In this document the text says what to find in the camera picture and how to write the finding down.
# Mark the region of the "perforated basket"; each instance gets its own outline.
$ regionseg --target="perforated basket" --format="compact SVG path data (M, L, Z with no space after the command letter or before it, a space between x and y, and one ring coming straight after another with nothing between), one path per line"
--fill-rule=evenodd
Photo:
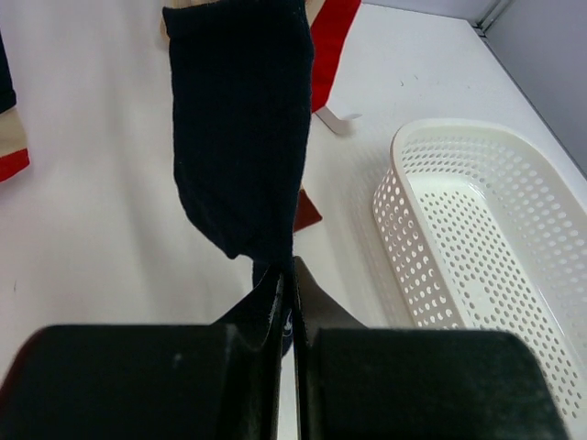
M373 213L415 325L520 336L587 438L587 216L544 157L501 126L414 122Z

